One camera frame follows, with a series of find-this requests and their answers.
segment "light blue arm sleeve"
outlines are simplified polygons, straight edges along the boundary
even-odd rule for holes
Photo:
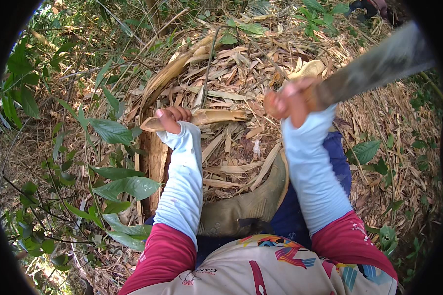
[[[282,121],[289,176],[297,192],[310,236],[352,210],[337,180],[323,140],[335,117],[336,105],[312,112],[298,129],[290,117]]]
[[[169,179],[162,193],[154,223],[163,223],[185,233],[198,250],[197,233],[202,212],[202,151],[200,129],[194,124],[177,122],[179,134],[157,132],[172,150]]]

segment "hand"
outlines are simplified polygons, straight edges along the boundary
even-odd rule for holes
[[[286,84],[278,93],[270,91],[264,99],[266,111],[275,118],[290,117],[292,125],[300,128],[313,111],[311,87],[321,79],[305,77]]]
[[[167,132],[172,134],[179,134],[181,129],[177,121],[190,122],[192,113],[188,109],[182,107],[168,107],[167,109],[158,109],[156,117],[164,126]]]

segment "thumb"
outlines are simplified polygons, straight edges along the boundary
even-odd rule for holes
[[[167,132],[172,134],[180,133],[180,125],[172,118],[171,112],[166,109],[158,109],[156,111],[156,117],[159,118],[161,125]]]

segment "green rubber boot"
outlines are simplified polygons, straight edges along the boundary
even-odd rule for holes
[[[253,192],[205,204],[197,234],[212,237],[246,237],[260,233],[259,225],[272,220],[289,187],[289,173],[284,152],[272,164],[267,180]]]

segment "blue pants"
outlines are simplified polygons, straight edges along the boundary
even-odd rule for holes
[[[343,153],[341,134],[338,131],[328,132],[323,146],[330,155],[330,163],[333,166],[333,171],[337,179],[349,197],[351,191],[351,171],[349,170],[349,164],[346,162],[346,156]],[[145,224],[152,225],[154,222],[153,218],[154,216],[150,217],[145,221]],[[296,241],[309,249],[311,248],[312,241],[304,217],[302,216],[297,199],[297,192],[292,184],[289,184],[287,194],[270,224],[276,235]],[[210,253],[234,240],[237,240],[237,238],[197,236],[198,252],[196,267],[198,267]]]

